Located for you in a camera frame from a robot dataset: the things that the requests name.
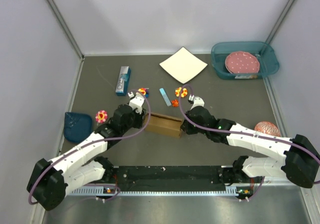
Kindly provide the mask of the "brown cardboard box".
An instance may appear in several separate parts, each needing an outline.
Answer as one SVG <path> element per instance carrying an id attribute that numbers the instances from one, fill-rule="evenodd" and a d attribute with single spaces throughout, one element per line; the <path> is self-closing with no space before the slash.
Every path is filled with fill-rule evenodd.
<path id="1" fill-rule="evenodd" d="M 163 136 L 180 138 L 182 124 L 183 119 L 181 118 L 152 112 L 144 130 Z"/>

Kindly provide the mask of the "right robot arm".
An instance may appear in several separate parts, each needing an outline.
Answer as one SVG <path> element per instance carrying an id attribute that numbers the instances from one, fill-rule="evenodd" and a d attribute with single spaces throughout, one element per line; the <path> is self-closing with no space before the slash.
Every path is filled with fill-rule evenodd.
<path id="1" fill-rule="evenodd" d="M 310 140 L 300 134 L 294 138 L 277 137 L 242 126 L 232 120 L 216 119 L 203 106 L 183 113 L 181 129 L 187 135 L 203 134 L 214 143 L 240 147 L 262 157 L 241 156 L 233 164 L 239 182 L 254 177 L 286 178 L 306 189 L 317 185 L 320 154 Z"/>

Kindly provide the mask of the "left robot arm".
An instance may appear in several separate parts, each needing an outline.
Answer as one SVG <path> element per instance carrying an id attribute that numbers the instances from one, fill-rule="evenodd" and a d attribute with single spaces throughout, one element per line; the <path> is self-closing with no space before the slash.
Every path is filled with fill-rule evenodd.
<path id="1" fill-rule="evenodd" d="M 38 160 L 26 186 L 28 203 L 51 211 L 72 191 L 94 181 L 109 182 L 114 171 L 98 155 L 121 140 L 139 135 L 150 116 L 150 110 L 141 104 L 121 104 L 106 123 L 81 143 L 50 160 Z"/>

